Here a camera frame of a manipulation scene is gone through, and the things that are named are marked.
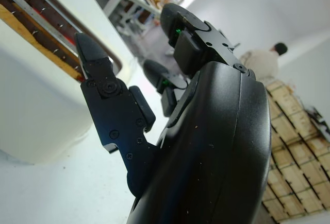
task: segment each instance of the black screw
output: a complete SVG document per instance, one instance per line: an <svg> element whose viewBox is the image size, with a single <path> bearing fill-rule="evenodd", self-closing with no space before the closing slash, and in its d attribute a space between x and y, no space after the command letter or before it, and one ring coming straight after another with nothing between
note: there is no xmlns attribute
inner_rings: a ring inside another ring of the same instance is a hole
<svg viewBox="0 0 330 224"><path fill-rule="evenodd" d="M133 159L133 154L132 154L132 153L128 153L128 154L126 155L126 158L127 158L128 160Z"/></svg>
<svg viewBox="0 0 330 224"><path fill-rule="evenodd" d="M95 81L91 80L91 81L88 81L88 82L87 82L87 87L89 87L89 88L93 88L93 87L95 87L95 86L96 86Z"/></svg>
<svg viewBox="0 0 330 224"><path fill-rule="evenodd" d="M117 90L117 84L113 81L107 81L103 84L103 91L107 94L112 94Z"/></svg>
<svg viewBox="0 0 330 224"><path fill-rule="evenodd" d="M246 73L247 69L245 68L244 65L240 64L240 63L235 63L234 64L234 68L239 70L240 72L242 72L243 74Z"/></svg>
<svg viewBox="0 0 330 224"><path fill-rule="evenodd" d="M141 137L138 137L138 138L136 139L136 142L137 142L138 144L141 144L141 143L143 142L143 139L142 139Z"/></svg>
<svg viewBox="0 0 330 224"><path fill-rule="evenodd" d="M119 131L117 130L111 130L110 132L110 138L111 139L117 139L119 137Z"/></svg>
<svg viewBox="0 0 330 224"><path fill-rule="evenodd" d="M142 127L143 126L143 120L141 118L138 118L136 120L136 125L139 126L139 127Z"/></svg>

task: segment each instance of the stacked wooden boxes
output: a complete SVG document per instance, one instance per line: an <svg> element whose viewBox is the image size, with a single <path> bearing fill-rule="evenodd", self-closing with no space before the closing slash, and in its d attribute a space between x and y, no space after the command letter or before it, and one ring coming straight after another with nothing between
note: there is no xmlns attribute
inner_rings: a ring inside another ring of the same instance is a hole
<svg viewBox="0 0 330 224"><path fill-rule="evenodd" d="M330 209L330 143L287 86L276 81L267 90L272 159L264 206L277 222Z"/></svg>

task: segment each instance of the table leg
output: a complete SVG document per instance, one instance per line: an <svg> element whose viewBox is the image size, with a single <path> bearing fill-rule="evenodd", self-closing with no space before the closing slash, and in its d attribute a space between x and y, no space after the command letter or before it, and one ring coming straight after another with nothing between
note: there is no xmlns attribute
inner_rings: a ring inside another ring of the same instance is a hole
<svg viewBox="0 0 330 224"><path fill-rule="evenodd" d="M109 0L108 3L105 5L103 12L107 17L111 15L114 9L117 7L121 0Z"/></svg>
<svg viewBox="0 0 330 224"><path fill-rule="evenodd" d="M139 5L133 4L130 9L123 14L123 17L119 21L120 24L125 25L126 20L134 13L134 11L138 8Z"/></svg>

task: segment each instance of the robotic hand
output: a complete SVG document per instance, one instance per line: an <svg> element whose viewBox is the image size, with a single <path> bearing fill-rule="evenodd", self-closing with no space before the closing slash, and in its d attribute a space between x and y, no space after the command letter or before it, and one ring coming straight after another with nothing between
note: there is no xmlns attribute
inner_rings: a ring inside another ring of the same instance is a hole
<svg viewBox="0 0 330 224"><path fill-rule="evenodd" d="M265 87L211 24L167 4L161 25L191 81L144 65L170 116L156 146L143 135L155 116L138 87L127 89L108 55L76 35L87 79L82 92L103 146L119 149L136 196L127 223L253 223L271 151Z"/></svg>

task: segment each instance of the beige shirt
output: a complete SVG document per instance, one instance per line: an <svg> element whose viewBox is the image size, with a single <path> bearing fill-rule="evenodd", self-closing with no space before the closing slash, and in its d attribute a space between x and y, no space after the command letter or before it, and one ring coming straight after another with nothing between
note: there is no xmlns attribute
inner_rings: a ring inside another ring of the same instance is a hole
<svg viewBox="0 0 330 224"><path fill-rule="evenodd" d="M250 50L241 58L241 63L253 70L256 80L267 85L278 74L278 54L275 51Z"/></svg>

